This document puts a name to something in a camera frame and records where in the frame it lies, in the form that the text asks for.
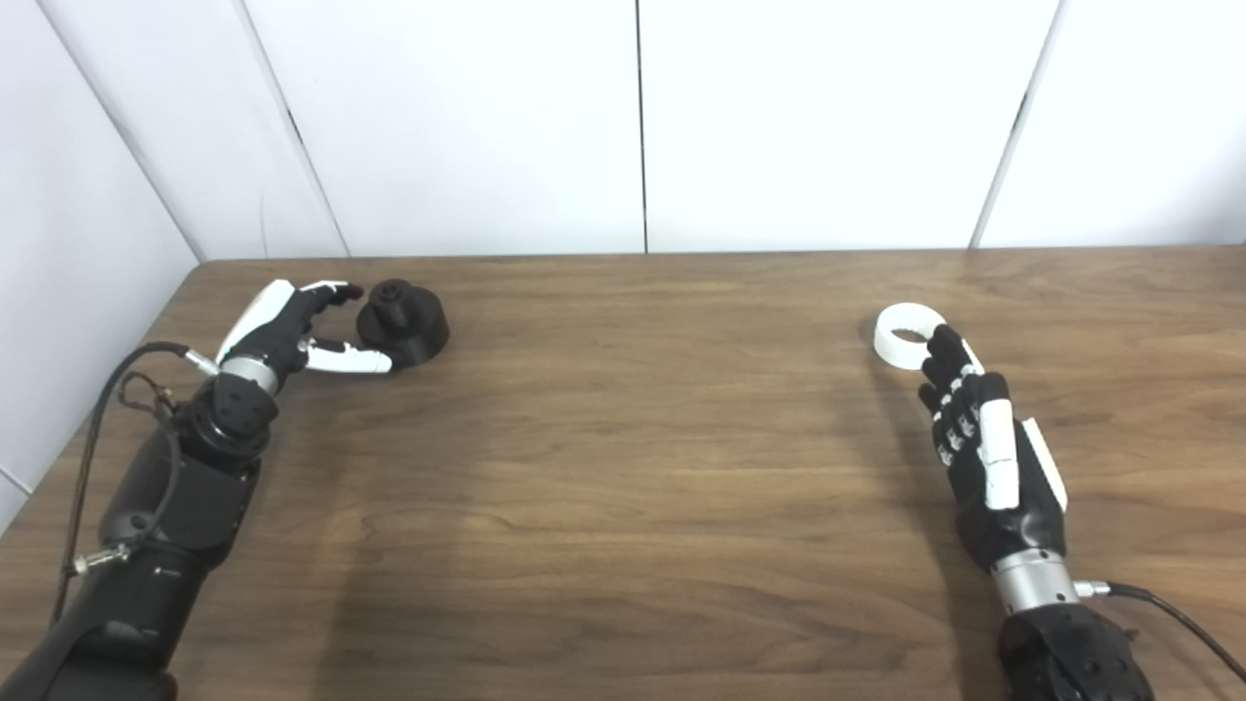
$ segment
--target cable connector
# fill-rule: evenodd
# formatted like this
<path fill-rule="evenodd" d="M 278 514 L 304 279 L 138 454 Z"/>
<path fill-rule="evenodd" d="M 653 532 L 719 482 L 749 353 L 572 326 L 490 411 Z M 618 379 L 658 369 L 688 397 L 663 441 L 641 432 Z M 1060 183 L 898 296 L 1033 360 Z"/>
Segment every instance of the cable connector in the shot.
<path fill-rule="evenodd" d="M 1073 583 L 1073 590 L 1078 593 L 1078 599 L 1111 595 L 1111 585 L 1099 580 L 1077 580 Z"/>
<path fill-rule="evenodd" d="M 100 550 L 98 553 L 92 553 L 90 555 L 78 555 L 74 558 L 74 572 L 78 576 L 85 576 L 88 572 L 98 568 L 100 565 L 107 565 L 108 563 L 125 563 L 130 559 L 130 547 L 126 544 L 118 544 L 107 550 Z"/>
<path fill-rule="evenodd" d="M 187 362 L 194 366 L 194 370 L 208 377 L 217 377 L 221 375 L 221 366 L 216 365 L 212 359 L 203 356 L 194 349 L 187 349 L 186 356 L 183 356 Z"/>

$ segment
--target black robotic forearm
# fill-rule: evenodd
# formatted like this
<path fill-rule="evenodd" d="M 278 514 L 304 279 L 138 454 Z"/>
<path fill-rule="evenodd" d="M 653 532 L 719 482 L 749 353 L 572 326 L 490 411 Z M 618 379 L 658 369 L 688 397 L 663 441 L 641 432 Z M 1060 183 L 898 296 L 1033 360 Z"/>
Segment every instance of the black robotic forearm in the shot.
<path fill-rule="evenodd" d="M 177 408 L 182 466 L 166 508 L 157 515 L 172 474 L 157 432 L 101 520 L 110 562 L 82 576 L 65 615 L 0 687 L 0 701 L 177 697 L 166 669 L 201 585 L 233 547 L 275 417 L 258 383 L 228 372 Z"/>

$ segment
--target white finger segment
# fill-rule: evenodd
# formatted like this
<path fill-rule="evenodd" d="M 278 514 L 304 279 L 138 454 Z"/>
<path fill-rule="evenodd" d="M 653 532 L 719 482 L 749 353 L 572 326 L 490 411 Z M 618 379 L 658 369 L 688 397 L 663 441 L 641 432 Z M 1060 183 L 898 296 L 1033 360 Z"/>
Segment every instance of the white finger segment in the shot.
<path fill-rule="evenodd" d="M 1015 509 L 1020 504 L 1020 474 L 1017 469 L 1012 402 L 994 400 L 983 405 L 979 412 L 982 445 L 978 458 L 987 473 L 987 508 L 992 512 Z"/>

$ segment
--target fingertip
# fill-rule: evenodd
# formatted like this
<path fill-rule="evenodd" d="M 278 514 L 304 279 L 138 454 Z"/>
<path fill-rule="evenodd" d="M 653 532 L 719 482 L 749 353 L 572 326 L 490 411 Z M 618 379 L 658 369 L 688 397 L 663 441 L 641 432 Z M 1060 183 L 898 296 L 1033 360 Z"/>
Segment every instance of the fingertip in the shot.
<path fill-rule="evenodd" d="M 1008 381 L 999 374 L 986 374 L 978 383 L 978 403 L 986 405 L 996 400 L 1008 400 Z"/>
<path fill-rule="evenodd" d="M 933 385 L 926 383 L 926 385 L 922 385 L 921 387 L 918 387 L 917 388 L 917 398 L 922 401 L 922 405 L 926 405 L 926 408 L 930 410 L 931 415 L 934 415 L 936 412 L 938 412 L 938 410 L 939 410 L 939 395 L 938 395 L 938 391 L 934 390 Z"/>

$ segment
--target prosthetic hand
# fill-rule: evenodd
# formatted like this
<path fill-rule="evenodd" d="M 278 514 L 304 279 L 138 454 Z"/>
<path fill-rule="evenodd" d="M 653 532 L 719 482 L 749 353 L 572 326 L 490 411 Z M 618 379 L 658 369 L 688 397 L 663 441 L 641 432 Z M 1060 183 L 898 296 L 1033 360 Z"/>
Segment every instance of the prosthetic hand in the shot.
<path fill-rule="evenodd" d="M 1129 640 L 1080 603 L 1101 594 L 1064 564 L 1068 498 L 1034 420 L 1013 418 L 1008 383 L 984 372 L 947 324 L 927 342 L 918 391 L 956 496 L 966 553 L 999 589 L 1008 618 L 999 659 L 1015 701 L 1153 701 Z"/>
<path fill-rule="evenodd" d="M 383 313 L 385 304 L 406 304 L 407 291 L 419 290 L 421 308 L 416 310 L 430 313 L 421 318 L 407 314 L 404 324 L 391 322 L 383 330 L 422 354 L 404 365 L 431 359 L 449 336 L 440 301 L 431 291 L 402 280 L 381 286 L 381 298 L 375 299 L 374 293 L 375 304 L 365 311 Z M 234 324 L 217 362 L 184 345 L 155 342 L 136 350 L 113 372 L 92 417 L 83 476 L 103 407 L 130 364 L 152 350 L 164 350 L 187 359 L 209 379 L 189 401 L 174 406 L 163 400 L 167 412 L 159 408 L 161 402 L 150 408 L 161 431 L 140 448 L 105 512 L 98 532 L 102 550 L 75 560 L 82 584 L 61 616 L 66 573 L 51 630 L 0 687 L 0 701 L 177 697 L 177 685 L 166 669 L 199 586 L 233 548 L 259 478 L 269 426 L 277 418 L 275 397 L 285 381 L 304 369 L 389 372 L 394 360 L 402 357 L 309 335 L 316 314 L 361 294 L 363 289 L 345 281 L 295 289 L 277 280 Z M 402 350 L 397 341 L 392 345 Z M 83 488 L 85 478 L 80 478 L 78 510 Z M 76 518 L 72 523 L 71 544 Z"/>

